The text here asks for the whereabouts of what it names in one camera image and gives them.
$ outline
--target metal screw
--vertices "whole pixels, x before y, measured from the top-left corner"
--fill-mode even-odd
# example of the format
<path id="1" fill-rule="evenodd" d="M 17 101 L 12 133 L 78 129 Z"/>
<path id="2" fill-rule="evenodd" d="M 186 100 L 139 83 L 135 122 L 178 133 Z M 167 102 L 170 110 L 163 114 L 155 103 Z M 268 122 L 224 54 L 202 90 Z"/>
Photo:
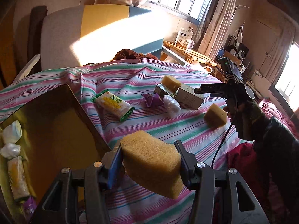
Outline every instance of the metal screw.
<path id="1" fill-rule="evenodd" d="M 196 166 L 202 168 L 202 167 L 205 167 L 205 164 L 204 164 L 204 162 L 200 161 L 196 164 Z"/>
<path id="2" fill-rule="evenodd" d="M 230 172 L 231 174 L 236 174 L 238 171 L 237 171 L 235 168 L 230 168 L 230 169 L 229 169 L 229 172 Z"/>
<path id="3" fill-rule="evenodd" d="M 94 163 L 94 166 L 95 167 L 101 167 L 103 164 L 102 164 L 102 162 L 101 161 L 96 161 L 95 163 Z"/>
<path id="4" fill-rule="evenodd" d="M 70 169 L 68 167 L 65 167 L 61 170 L 62 173 L 68 173 Z"/>

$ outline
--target purple package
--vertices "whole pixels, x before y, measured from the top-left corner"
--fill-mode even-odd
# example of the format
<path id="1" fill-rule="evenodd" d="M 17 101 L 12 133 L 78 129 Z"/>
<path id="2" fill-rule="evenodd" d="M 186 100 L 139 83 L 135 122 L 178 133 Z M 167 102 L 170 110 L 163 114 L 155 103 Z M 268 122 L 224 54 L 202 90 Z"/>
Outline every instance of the purple package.
<path id="1" fill-rule="evenodd" d="M 144 97 L 145 102 L 149 108 L 154 108 L 157 106 L 164 105 L 163 101 L 160 99 L 160 97 L 157 93 L 154 93 L 154 94 L 145 93 L 145 94 L 141 94 L 141 96 Z"/>
<path id="2" fill-rule="evenodd" d="M 29 222 L 36 209 L 36 203 L 32 196 L 30 196 L 28 200 L 22 204 L 22 209 L 26 221 Z"/>

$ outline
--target cardboard box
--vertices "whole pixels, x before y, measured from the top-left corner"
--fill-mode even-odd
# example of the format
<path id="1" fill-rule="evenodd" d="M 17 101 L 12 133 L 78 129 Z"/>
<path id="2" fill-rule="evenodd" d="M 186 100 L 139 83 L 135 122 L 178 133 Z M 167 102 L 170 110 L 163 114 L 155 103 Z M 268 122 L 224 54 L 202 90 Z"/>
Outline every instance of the cardboard box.
<path id="1" fill-rule="evenodd" d="M 198 110 L 204 101 L 204 95 L 194 94 L 194 88 L 182 83 L 176 93 L 175 99 L 180 103 L 184 103 L 191 108 Z"/>
<path id="2" fill-rule="evenodd" d="M 179 103 L 184 103 L 195 110 L 198 110 L 204 101 L 203 94 L 194 94 L 194 88 L 183 83 L 176 93 L 173 93 L 170 89 L 162 84 L 158 84 L 156 85 L 154 93 L 157 93 L 161 99 L 163 99 L 165 95 L 170 95 Z"/>
<path id="3" fill-rule="evenodd" d="M 182 48 L 187 48 L 188 44 L 190 43 L 191 39 L 192 39 L 193 33 L 192 32 L 188 32 L 185 30 L 180 30 L 178 32 L 178 35 L 176 37 L 175 40 L 175 45 L 180 46 Z"/>

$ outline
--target striped fabric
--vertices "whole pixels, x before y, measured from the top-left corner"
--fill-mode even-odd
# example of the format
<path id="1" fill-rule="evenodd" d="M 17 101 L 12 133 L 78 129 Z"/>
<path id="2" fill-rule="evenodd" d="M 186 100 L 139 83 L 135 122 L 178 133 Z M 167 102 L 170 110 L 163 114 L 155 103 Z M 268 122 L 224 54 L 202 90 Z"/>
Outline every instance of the striped fabric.
<path id="1" fill-rule="evenodd" d="M 198 87 L 201 83 L 220 82 L 204 71 L 150 59 L 52 69 L 29 76 L 0 92 L 0 122 L 38 95 L 59 85 L 69 84 L 111 148 L 124 135 L 144 130 L 170 144 L 177 139 L 181 140 L 186 150 L 194 153 L 198 160 L 211 164 L 229 123 L 217 130 L 210 130 L 203 116 L 212 103 L 223 107 L 225 101 L 206 94 L 197 111 L 182 105 L 180 114 L 171 119 L 164 107 L 147 108 L 141 96 L 143 93 L 152 93 L 164 75 L 172 75 L 192 87 Z M 91 102 L 92 97 L 105 89 L 136 108 L 123 123 Z M 226 152 L 241 142 L 233 127 L 214 166 L 222 167 Z M 194 191 L 185 187 L 177 200 L 171 200 L 142 188 L 126 175 L 120 188 L 108 194 L 107 207 L 111 223 L 186 223 L 193 199 Z"/>

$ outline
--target sponge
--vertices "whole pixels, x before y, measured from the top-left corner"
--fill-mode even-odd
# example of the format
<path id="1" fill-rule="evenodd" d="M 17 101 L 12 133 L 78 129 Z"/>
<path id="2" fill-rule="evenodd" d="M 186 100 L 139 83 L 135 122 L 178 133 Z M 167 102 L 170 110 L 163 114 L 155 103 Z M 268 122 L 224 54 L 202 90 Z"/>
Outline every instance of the sponge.
<path id="1" fill-rule="evenodd" d="M 124 166 L 131 179 L 142 187 L 176 199 L 183 189 L 181 155 L 167 144 L 139 130 L 121 139 Z"/>
<path id="2" fill-rule="evenodd" d="M 227 122 L 227 113 L 216 104 L 212 104 L 205 113 L 204 120 L 210 128 L 222 127 Z"/>
<path id="3" fill-rule="evenodd" d="M 176 93 L 176 91 L 178 90 L 178 88 L 181 86 L 181 83 L 179 80 L 175 79 L 173 76 L 164 76 L 162 78 L 161 83 L 169 88 L 172 92 Z"/>

